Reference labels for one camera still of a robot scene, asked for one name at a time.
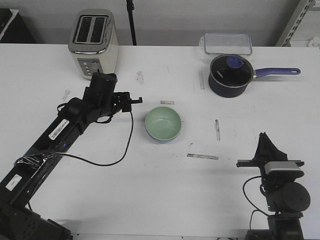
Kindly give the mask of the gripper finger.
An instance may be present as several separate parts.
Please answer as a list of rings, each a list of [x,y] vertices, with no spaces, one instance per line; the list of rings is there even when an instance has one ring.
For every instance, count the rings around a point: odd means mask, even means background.
[[[263,156],[264,153],[264,132],[261,132],[259,134],[259,138],[258,138],[258,143],[257,143],[257,149],[255,151],[254,157],[253,157],[253,161],[258,162],[258,158],[260,158],[261,156]]]
[[[274,162],[286,162],[288,161],[288,155],[280,151],[270,140],[268,135],[264,132],[263,138],[263,153],[269,158],[269,161]]]

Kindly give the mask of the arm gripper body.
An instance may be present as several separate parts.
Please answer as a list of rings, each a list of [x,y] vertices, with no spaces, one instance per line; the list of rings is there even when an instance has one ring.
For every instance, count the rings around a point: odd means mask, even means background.
[[[111,117],[122,111],[132,111],[131,97],[129,92],[113,92],[111,90],[98,91],[92,87],[86,87],[83,100],[97,112],[97,117]]]
[[[243,167],[257,167],[263,179],[264,185],[284,185],[286,183],[293,183],[296,179],[302,178],[305,173],[300,169],[305,164],[301,160],[238,160],[236,166]]]

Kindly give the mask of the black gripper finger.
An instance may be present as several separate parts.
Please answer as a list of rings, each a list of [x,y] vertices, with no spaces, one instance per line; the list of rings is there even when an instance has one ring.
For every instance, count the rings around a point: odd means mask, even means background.
[[[141,104],[143,102],[143,98],[139,97],[138,99],[131,99],[130,104]]]

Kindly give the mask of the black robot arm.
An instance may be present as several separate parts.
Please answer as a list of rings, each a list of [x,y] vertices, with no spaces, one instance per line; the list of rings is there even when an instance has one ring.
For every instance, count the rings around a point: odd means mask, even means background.
[[[91,123],[131,112],[129,92],[86,87],[83,98],[58,106],[57,118],[0,182],[0,235],[7,240],[71,240],[71,231],[27,208],[30,199]]]
[[[200,98],[137,109],[132,183],[137,218],[147,232],[213,235],[239,229],[248,209],[292,238],[310,196],[266,133],[283,107],[271,101]]]

